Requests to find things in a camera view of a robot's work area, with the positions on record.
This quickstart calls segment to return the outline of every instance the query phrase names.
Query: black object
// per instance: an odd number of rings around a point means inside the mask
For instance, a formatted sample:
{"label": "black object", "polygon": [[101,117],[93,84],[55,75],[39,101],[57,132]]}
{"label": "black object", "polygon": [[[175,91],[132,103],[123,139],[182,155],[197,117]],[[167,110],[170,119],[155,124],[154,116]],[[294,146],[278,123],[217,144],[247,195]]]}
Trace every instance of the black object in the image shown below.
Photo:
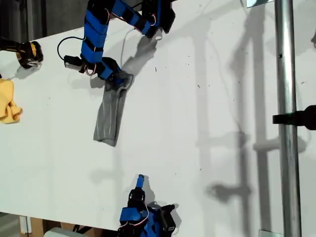
{"label": "black object", "polygon": [[0,37],[0,51],[15,52],[20,65],[29,69],[43,61],[43,52],[38,42],[19,43]]}
{"label": "black object", "polygon": [[305,126],[308,130],[316,130],[316,105],[310,105],[304,111],[274,115],[273,124]]}
{"label": "black object", "polygon": [[158,209],[159,223],[161,225],[162,230],[164,231],[163,236],[171,236],[173,231],[176,229],[176,224],[171,216],[172,210],[174,210],[175,205],[167,205]]}

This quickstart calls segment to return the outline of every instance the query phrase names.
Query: electrical wire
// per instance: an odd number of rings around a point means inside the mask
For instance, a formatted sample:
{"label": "electrical wire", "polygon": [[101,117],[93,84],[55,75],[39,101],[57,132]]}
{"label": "electrical wire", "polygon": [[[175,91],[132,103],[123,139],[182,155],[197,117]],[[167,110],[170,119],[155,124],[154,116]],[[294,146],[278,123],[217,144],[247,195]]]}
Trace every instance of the electrical wire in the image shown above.
{"label": "electrical wire", "polygon": [[[140,2],[140,3],[138,3],[138,4],[136,4],[136,5],[134,5],[134,6],[132,6],[131,8],[136,8],[136,7],[138,7],[140,4],[142,4],[143,2]],[[108,21],[107,22],[109,22],[109,20],[110,20],[110,13],[109,13],[109,11],[107,10],[107,12],[108,12]],[[117,17],[118,19],[120,19],[120,20],[122,20],[122,21],[125,21],[122,17],[120,17],[120,16],[117,16],[116,14],[114,14],[113,12],[111,12],[111,14],[113,15],[113,16],[115,16],[115,17]],[[85,37],[84,38],[79,38],[79,37],[75,37],[75,36],[70,36],[70,37],[66,37],[66,38],[64,38],[64,39],[62,39],[60,42],[59,42],[59,44],[58,44],[58,46],[57,46],[57,53],[58,53],[58,56],[60,57],[60,59],[61,60],[63,60],[64,61],[64,59],[61,57],[61,55],[60,55],[60,53],[59,53],[59,46],[61,45],[61,43],[62,42],[64,42],[65,40],[68,40],[68,39],[78,39],[78,40],[85,40]]]}
{"label": "electrical wire", "polygon": [[124,225],[119,226],[119,227],[122,228],[122,227],[126,226],[127,224],[129,224],[129,225],[131,225],[131,226],[139,226],[139,225],[143,224],[143,223],[148,219],[148,217],[149,217],[149,210],[148,210],[148,207],[147,207],[147,204],[146,204],[146,203],[145,203],[145,206],[146,206],[146,210],[147,210],[147,216],[146,216],[146,218],[145,218],[144,220],[142,220],[141,222],[139,222],[139,223],[137,223],[137,224],[131,224],[131,223],[129,223],[129,222],[127,221]]}
{"label": "electrical wire", "polygon": [[156,20],[156,16],[155,16],[155,14],[152,14],[152,16],[154,17],[155,22],[154,22],[153,24],[151,24],[151,26],[154,26],[154,25],[156,24],[157,20]]}
{"label": "electrical wire", "polygon": [[63,38],[58,46],[57,46],[57,53],[58,53],[58,56],[61,58],[61,60],[64,61],[64,59],[60,56],[60,53],[59,53],[59,46],[61,45],[62,42],[64,42],[65,40],[68,40],[68,39],[78,39],[78,40],[85,40],[85,37],[84,38],[79,38],[79,37],[75,37],[75,36],[70,36],[70,37],[66,37],[66,38]]}
{"label": "electrical wire", "polygon": [[140,4],[142,4],[143,2],[141,1],[140,3],[136,4],[135,6],[132,6],[132,8],[135,8],[137,6],[139,6]]}
{"label": "electrical wire", "polygon": [[131,224],[131,223],[129,223],[130,225],[132,225],[132,226],[139,226],[139,225],[143,224],[143,223],[148,219],[148,217],[149,217],[149,210],[148,210],[148,207],[147,207],[147,204],[146,204],[146,203],[145,203],[145,206],[146,206],[146,210],[147,210],[147,216],[146,216],[146,218],[145,218],[144,220],[142,220],[141,222],[137,223],[137,224]]}
{"label": "electrical wire", "polygon": [[123,53],[124,53],[124,47],[125,47],[125,42],[126,42],[126,37],[128,35],[128,33],[132,32],[134,29],[131,29],[130,31],[128,31],[124,37],[124,40],[123,40],[123,45],[122,45],[122,51],[120,53],[120,66],[122,67],[123,66]]}

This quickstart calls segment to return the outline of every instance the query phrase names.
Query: black clamp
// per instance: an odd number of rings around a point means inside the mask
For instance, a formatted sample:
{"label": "black clamp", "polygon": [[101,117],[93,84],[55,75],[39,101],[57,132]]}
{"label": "black clamp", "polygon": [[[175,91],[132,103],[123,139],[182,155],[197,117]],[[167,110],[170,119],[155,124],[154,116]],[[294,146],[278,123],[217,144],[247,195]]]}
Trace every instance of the black clamp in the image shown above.
{"label": "black clamp", "polygon": [[316,105],[310,105],[304,111],[274,115],[273,124],[305,126],[308,130],[316,130]]}

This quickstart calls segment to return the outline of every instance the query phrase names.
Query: blue plastic part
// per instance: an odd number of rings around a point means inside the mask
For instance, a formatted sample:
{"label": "blue plastic part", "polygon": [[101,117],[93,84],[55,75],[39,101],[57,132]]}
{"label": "blue plastic part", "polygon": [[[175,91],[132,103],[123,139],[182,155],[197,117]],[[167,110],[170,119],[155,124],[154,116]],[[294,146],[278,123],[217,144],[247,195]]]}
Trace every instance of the blue plastic part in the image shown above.
{"label": "blue plastic part", "polygon": [[[131,8],[129,5],[127,5],[122,0],[115,0],[114,6],[112,8],[112,12],[122,17],[124,11],[126,9],[129,9],[131,12],[133,12],[133,17],[128,22],[129,25],[135,26],[138,22],[139,18],[141,17],[140,14],[138,14],[133,8]],[[158,3],[158,16],[157,16],[157,22],[156,26],[160,24],[161,19],[161,0],[159,0]],[[101,24],[101,22],[92,14],[90,10],[87,9],[86,12],[86,20],[88,23],[84,24],[84,36],[95,46],[96,48],[103,48],[104,43],[107,36],[107,30],[109,24],[106,25]],[[142,34],[146,35],[148,30],[151,27],[151,23],[149,21],[146,21],[145,27],[142,30]],[[84,41],[82,42],[81,47],[81,54],[83,57],[89,62],[89,63],[100,63],[105,67],[105,70],[101,73],[98,73],[98,76],[101,79],[107,80],[111,74],[113,73],[113,70],[110,69],[110,67],[102,61],[103,51],[100,52],[94,52],[93,49],[91,49]],[[116,84],[121,84],[123,82],[122,79],[116,79]]]}
{"label": "blue plastic part", "polygon": [[89,11],[87,10],[86,13],[86,19],[87,21],[93,26],[93,28],[101,35],[106,34],[108,31],[108,27],[107,25],[103,25],[101,24],[101,22],[95,18],[95,16]]}
{"label": "blue plastic part", "polygon": [[142,218],[136,207],[124,207],[119,221],[139,221]]}
{"label": "blue plastic part", "polygon": [[142,174],[138,175],[136,187],[137,188],[142,188],[144,184],[144,176]]}
{"label": "blue plastic part", "polygon": [[103,48],[107,34],[97,33],[89,24],[84,25],[84,35],[91,41],[96,48]]}
{"label": "blue plastic part", "polygon": [[141,237],[159,237],[160,236],[160,225],[157,222],[155,215],[152,212],[149,212],[147,224],[144,227],[145,232],[141,233]]}
{"label": "blue plastic part", "polygon": [[82,42],[81,53],[89,63],[98,63],[102,60],[103,51],[93,52],[85,42]]}

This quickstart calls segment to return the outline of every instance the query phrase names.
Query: floor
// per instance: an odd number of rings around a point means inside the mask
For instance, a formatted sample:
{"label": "floor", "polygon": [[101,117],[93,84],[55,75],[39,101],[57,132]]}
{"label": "floor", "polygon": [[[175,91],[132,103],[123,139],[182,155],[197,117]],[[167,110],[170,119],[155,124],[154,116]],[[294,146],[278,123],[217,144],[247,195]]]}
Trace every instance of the floor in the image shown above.
{"label": "floor", "polygon": [[0,236],[20,237],[18,216],[0,213]]}

